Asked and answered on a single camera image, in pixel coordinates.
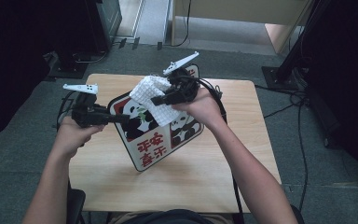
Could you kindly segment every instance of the gray carpet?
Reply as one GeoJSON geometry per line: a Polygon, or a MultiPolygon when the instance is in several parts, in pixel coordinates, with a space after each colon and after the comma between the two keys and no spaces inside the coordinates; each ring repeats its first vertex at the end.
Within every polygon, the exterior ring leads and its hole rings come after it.
{"type": "MultiPolygon", "coordinates": [[[[190,54],[192,49],[140,45],[132,50],[117,46],[98,63],[89,65],[80,79],[43,81],[0,132],[0,223],[20,223],[42,172],[55,137],[55,119],[64,83],[84,84],[89,74],[161,74],[170,62],[190,54]]],[[[261,66],[279,66],[283,58],[245,53],[198,50],[192,63],[201,77],[248,79],[266,86],[261,66]]],[[[290,105],[289,96],[257,90],[264,115],[290,105]]],[[[298,108],[266,119],[268,134],[290,202],[299,206],[304,185],[304,162],[297,127],[298,108]]],[[[324,147],[324,134],[311,108],[301,110],[301,132],[309,181],[302,214],[306,223],[358,223],[358,162],[341,149],[324,147]]],[[[92,214],[92,223],[104,223],[105,213],[92,214]]],[[[255,223],[246,215],[247,223],[255,223]]]]}

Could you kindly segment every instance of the black cable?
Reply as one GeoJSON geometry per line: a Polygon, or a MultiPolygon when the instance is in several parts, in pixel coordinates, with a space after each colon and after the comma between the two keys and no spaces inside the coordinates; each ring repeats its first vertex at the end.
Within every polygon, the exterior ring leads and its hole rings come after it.
{"type": "MultiPolygon", "coordinates": [[[[260,89],[263,90],[267,90],[267,91],[272,91],[268,88],[263,88],[263,87],[258,87],[260,89]]],[[[291,104],[283,109],[277,110],[267,116],[265,116],[265,118],[271,117],[279,112],[282,112],[283,110],[295,105],[298,106],[298,115],[297,115],[297,131],[298,131],[298,139],[299,139],[299,144],[300,144],[300,149],[301,149],[301,155],[302,155],[302,159],[304,162],[304,187],[303,187],[303,191],[301,193],[301,199],[300,199],[300,203],[298,206],[298,210],[301,212],[302,211],[302,207],[304,204],[304,199],[305,199],[305,195],[307,193],[307,185],[308,185],[308,175],[309,175],[309,171],[308,171],[308,164],[307,164],[307,159],[305,157],[305,150],[304,150],[304,144],[303,144],[303,139],[302,139],[302,134],[301,134],[301,108],[302,106],[307,102],[307,95],[305,92],[303,91],[294,91],[291,92],[290,94],[290,102],[291,104]],[[294,97],[299,98],[298,102],[294,101],[294,97]]]]}
{"type": "Polygon", "coordinates": [[[302,158],[303,158],[303,162],[304,162],[304,188],[303,188],[303,192],[301,194],[301,199],[300,199],[300,204],[298,207],[298,210],[301,212],[302,211],[302,206],[304,204],[304,199],[305,199],[305,194],[307,192],[307,185],[308,185],[308,165],[307,165],[307,160],[305,158],[305,151],[304,151],[304,145],[303,145],[303,141],[302,141],[302,134],[301,134],[301,107],[303,106],[304,102],[301,103],[301,105],[298,107],[298,138],[300,141],[300,147],[301,147],[301,154],[302,154],[302,158]]]}
{"type": "Polygon", "coordinates": [[[188,2],[188,9],[187,9],[187,27],[186,27],[186,36],[185,36],[185,39],[182,41],[182,43],[178,44],[178,45],[173,45],[172,47],[179,47],[179,46],[182,46],[187,38],[188,38],[188,20],[190,18],[190,11],[191,11],[191,0],[188,2]]]}
{"type": "Polygon", "coordinates": [[[75,60],[76,63],[97,63],[99,62],[100,60],[102,60],[105,56],[106,56],[107,52],[105,51],[103,53],[103,56],[101,56],[99,59],[97,60],[94,60],[94,61],[78,61],[78,60],[75,60]]]}
{"type": "MultiPolygon", "coordinates": [[[[209,81],[207,81],[205,79],[196,78],[196,77],[178,76],[178,77],[174,77],[172,79],[178,79],[178,78],[188,78],[188,79],[191,79],[191,80],[195,80],[197,83],[199,83],[200,85],[205,87],[205,89],[208,90],[208,92],[212,95],[212,97],[216,101],[216,103],[217,103],[217,105],[219,106],[219,109],[220,109],[220,114],[221,114],[223,120],[225,121],[225,123],[227,123],[227,112],[226,112],[226,110],[225,110],[225,108],[223,106],[223,103],[221,101],[222,92],[220,91],[219,86],[216,86],[215,88],[213,88],[213,85],[209,81]]],[[[235,198],[236,198],[236,201],[237,201],[238,210],[239,210],[239,214],[240,214],[238,216],[239,222],[240,223],[245,223],[245,221],[243,219],[243,210],[242,210],[240,192],[238,191],[238,185],[237,185],[237,182],[236,182],[236,180],[234,178],[234,175],[232,176],[232,181],[233,181],[233,188],[234,188],[235,198]]]]}
{"type": "Polygon", "coordinates": [[[62,111],[63,110],[63,107],[66,105],[66,102],[68,101],[68,99],[69,99],[69,97],[74,93],[74,92],[76,92],[76,91],[70,91],[70,92],[68,92],[68,94],[66,94],[66,96],[65,96],[65,98],[63,98],[63,100],[62,100],[62,103],[61,103],[61,106],[60,106],[60,110],[58,111],[58,116],[57,116],[57,123],[56,123],[56,129],[57,129],[57,131],[58,131],[58,129],[60,128],[60,117],[61,117],[61,115],[63,114],[63,113],[65,113],[65,112],[68,112],[69,111],[69,107],[68,107],[68,109],[67,110],[65,110],[65,111],[62,111]]]}
{"type": "Polygon", "coordinates": [[[289,106],[286,106],[286,107],[284,107],[284,108],[282,108],[282,109],[280,109],[280,110],[277,110],[277,111],[275,111],[275,112],[272,112],[272,113],[270,113],[270,114],[264,116],[264,119],[269,118],[269,117],[272,117],[272,116],[278,114],[279,112],[283,112],[284,110],[286,110],[286,109],[288,109],[288,108],[290,108],[290,107],[292,107],[292,106],[294,106],[294,105],[293,105],[293,104],[290,104],[289,106]]]}

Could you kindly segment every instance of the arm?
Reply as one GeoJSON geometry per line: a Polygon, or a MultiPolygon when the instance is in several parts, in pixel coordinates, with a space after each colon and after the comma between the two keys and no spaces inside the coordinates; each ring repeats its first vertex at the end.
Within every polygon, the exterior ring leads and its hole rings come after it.
{"type": "Polygon", "coordinates": [[[103,126],[80,128],[66,117],[48,156],[36,193],[22,223],[66,223],[69,161],[103,126]]]}
{"type": "Polygon", "coordinates": [[[186,111],[211,130],[222,148],[243,199],[259,223],[296,223],[281,186],[226,125],[208,91],[200,89],[192,103],[172,107],[186,111]]]}

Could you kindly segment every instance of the panda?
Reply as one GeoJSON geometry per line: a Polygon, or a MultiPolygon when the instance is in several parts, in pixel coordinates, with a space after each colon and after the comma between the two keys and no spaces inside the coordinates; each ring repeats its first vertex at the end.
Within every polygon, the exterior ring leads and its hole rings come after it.
{"type": "Polygon", "coordinates": [[[121,124],[121,128],[129,142],[158,127],[158,123],[150,112],[143,105],[133,100],[129,100],[119,109],[119,112],[130,115],[129,122],[121,124]]]}
{"type": "Polygon", "coordinates": [[[172,147],[180,145],[200,130],[200,123],[186,113],[171,122],[172,147]]]}

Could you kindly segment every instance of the hand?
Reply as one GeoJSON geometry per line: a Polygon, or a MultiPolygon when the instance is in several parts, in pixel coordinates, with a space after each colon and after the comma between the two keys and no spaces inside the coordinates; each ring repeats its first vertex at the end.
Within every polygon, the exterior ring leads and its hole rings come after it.
{"type": "Polygon", "coordinates": [[[70,159],[75,156],[79,147],[87,143],[93,134],[101,132],[103,128],[104,125],[81,128],[73,119],[65,117],[58,130],[51,153],[70,159]]]}
{"type": "Polygon", "coordinates": [[[205,88],[199,88],[196,98],[189,103],[172,105],[173,109],[186,111],[194,119],[205,124],[209,129],[223,120],[219,106],[205,88]]]}

